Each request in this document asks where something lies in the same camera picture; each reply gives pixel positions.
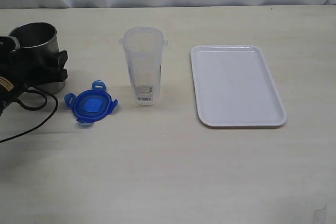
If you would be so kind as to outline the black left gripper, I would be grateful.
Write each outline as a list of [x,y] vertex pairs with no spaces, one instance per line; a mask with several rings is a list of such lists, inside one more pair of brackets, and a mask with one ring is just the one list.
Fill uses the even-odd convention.
[[38,94],[44,98],[52,94],[40,86],[48,82],[64,82],[68,78],[64,68],[68,60],[66,50],[48,57],[49,70],[40,64],[30,53],[23,52],[16,37],[1,37],[1,108],[7,108],[11,103],[18,103],[24,109],[31,106],[24,104],[19,97],[27,92]]

